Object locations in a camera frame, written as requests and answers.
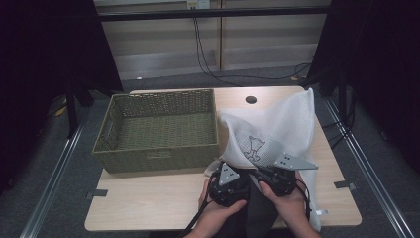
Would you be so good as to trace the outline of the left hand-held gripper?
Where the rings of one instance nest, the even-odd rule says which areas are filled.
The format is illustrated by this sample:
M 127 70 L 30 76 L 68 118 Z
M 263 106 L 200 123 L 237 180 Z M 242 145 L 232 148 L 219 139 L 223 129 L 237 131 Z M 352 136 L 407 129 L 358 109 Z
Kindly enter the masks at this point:
M 248 175 L 223 163 L 210 178 L 209 196 L 218 205 L 230 207 L 239 200 L 249 198 Z

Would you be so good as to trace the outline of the green woven basket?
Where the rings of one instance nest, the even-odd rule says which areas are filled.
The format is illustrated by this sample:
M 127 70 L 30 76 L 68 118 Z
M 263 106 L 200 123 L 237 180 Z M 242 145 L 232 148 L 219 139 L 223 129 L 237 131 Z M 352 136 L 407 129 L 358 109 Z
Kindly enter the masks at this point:
M 219 155 L 214 91 L 113 95 L 92 154 L 110 174 L 209 165 Z

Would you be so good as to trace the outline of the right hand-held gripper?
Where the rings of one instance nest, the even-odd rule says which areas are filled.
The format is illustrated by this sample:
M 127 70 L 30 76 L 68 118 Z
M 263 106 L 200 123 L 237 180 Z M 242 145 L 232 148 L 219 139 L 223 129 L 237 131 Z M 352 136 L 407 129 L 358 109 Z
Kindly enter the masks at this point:
M 283 153 L 272 164 L 258 166 L 256 179 L 267 183 L 276 196 L 286 196 L 296 188 L 296 171 L 317 169 L 318 166 L 311 162 Z

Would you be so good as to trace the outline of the person's right hand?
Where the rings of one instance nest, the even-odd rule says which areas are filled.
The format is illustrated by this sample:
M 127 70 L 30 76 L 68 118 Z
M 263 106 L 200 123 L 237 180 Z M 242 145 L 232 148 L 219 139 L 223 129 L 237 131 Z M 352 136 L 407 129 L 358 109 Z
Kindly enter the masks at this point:
M 263 195 L 274 204 L 283 221 L 294 216 L 305 216 L 307 218 L 305 201 L 306 187 L 305 184 L 301 182 L 300 173 L 296 173 L 295 176 L 298 179 L 298 182 L 296 183 L 297 188 L 292 192 L 292 194 L 286 196 L 277 196 L 266 182 L 259 182 Z

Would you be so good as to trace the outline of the black cloth garment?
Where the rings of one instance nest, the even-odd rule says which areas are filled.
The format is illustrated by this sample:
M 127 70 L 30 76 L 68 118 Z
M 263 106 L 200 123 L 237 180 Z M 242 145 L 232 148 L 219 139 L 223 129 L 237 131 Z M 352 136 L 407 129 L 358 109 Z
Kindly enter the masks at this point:
M 278 213 L 247 174 L 241 174 L 239 188 L 246 190 L 246 206 L 231 215 L 218 233 L 218 238 L 264 238 Z

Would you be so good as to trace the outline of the person's left hand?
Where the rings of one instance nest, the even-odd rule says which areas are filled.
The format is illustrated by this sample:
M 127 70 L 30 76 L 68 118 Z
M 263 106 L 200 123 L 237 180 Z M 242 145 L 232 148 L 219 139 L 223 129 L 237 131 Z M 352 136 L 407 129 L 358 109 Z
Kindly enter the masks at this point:
M 203 183 L 202 192 L 198 200 L 199 204 L 202 204 L 204 201 L 206 201 L 207 206 L 202 211 L 202 214 L 198 218 L 193 230 L 198 229 L 218 232 L 227 221 L 227 219 L 230 216 L 238 213 L 247 204 L 247 202 L 245 200 L 239 200 L 230 207 L 224 207 L 218 205 L 215 202 L 210 202 L 206 197 L 208 183 L 208 179 Z

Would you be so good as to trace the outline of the grey tape mark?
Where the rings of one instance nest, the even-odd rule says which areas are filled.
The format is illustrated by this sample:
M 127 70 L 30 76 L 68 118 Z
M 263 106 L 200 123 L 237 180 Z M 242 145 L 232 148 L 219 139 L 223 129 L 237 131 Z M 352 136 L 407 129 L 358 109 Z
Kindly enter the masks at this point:
M 90 190 L 86 193 L 85 198 L 89 199 L 89 200 L 92 200 L 96 196 L 105 197 L 107 195 L 107 193 L 108 193 L 107 189 L 93 189 L 93 190 Z

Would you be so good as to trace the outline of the metal floor rail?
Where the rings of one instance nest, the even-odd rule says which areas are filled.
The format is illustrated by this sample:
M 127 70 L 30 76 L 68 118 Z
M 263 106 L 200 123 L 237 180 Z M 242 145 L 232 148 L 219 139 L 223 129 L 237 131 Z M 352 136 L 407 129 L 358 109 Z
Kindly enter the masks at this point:
M 396 205 L 394 199 L 390 196 L 377 173 L 374 171 L 372 165 L 368 161 L 368 157 L 361 148 L 353 132 L 348 129 L 344 122 L 339 118 L 339 110 L 333 100 L 325 99 L 325 104 L 330 112 L 331 117 L 334 120 L 334 123 L 337 125 L 342 138 L 346 141 L 347 147 L 350 149 L 354 159 L 358 163 L 362 173 L 367 180 L 367 183 L 369 184 L 378 203 L 380 204 L 383 212 L 385 213 L 398 237 L 415 238 L 414 232 L 410 228 L 402 211 Z
M 21 235 L 19 238 L 37 238 L 38 234 L 43 226 L 48 211 L 53 203 L 54 196 L 63 177 L 64 171 L 71 159 L 71 156 L 78 144 L 79 138 L 85 127 L 84 123 L 81 123 L 72 136 L 66 141 L 64 149 L 62 150 L 57 164 L 52 172 L 52 175 L 39 199 L 36 207 L 31 213 Z

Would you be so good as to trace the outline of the black horizontal bar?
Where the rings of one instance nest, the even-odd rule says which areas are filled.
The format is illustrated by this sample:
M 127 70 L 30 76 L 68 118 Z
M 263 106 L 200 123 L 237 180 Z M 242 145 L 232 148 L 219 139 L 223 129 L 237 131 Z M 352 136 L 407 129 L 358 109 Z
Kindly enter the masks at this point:
M 276 15 L 311 15 L 327 14 L 332 11 L 330 6 L 274 7 L 274 8 L 233 8 L 233 9 L 200 9 L 154 12 L 119 12 L 101 13 L 101 22 L 141 21 L 141 20 L 171 20 L 189 18 L 219 18 L 248 17 Z

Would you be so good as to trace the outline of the white wall socket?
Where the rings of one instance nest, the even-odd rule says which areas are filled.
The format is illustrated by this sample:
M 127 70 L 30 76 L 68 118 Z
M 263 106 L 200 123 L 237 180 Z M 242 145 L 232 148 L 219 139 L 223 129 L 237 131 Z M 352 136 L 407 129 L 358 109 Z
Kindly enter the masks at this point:
M 210 0 L 187 0 L 186 3 L 188 10 L 207 10 L 210 8 Z

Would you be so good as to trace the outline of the white mesh laundry bag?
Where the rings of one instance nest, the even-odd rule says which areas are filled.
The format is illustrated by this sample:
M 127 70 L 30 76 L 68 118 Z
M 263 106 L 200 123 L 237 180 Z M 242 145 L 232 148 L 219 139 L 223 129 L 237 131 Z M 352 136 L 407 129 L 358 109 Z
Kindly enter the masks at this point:
M 228 130 L 228 142 L 222 156 L 205 170 L 207 176 L 223 163 L 245 170 L 261 193 L 256 169 L 272 164 L 283 153 L 314 164 L 310 155 L 315 130 L 314 95 L 311 89 L 295 93 L 265 109 L 226 108 L 219 111 L 219 122 Z M 315 230 L 320 219 L 315 212 L 317 170 L 300 170 L 306 187 L 306 216 Z

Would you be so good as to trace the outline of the black curtain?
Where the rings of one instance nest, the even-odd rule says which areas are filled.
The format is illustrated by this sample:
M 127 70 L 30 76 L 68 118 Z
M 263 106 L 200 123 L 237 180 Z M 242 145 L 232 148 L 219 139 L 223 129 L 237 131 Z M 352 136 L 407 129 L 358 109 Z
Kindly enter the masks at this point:
M 26 163 L 50 105 L 123 89 L 93 0 L 0 0 L 0 195 Z
M 341 81 L 420 174 L 420 0 L 331 0 L 304 85 Z

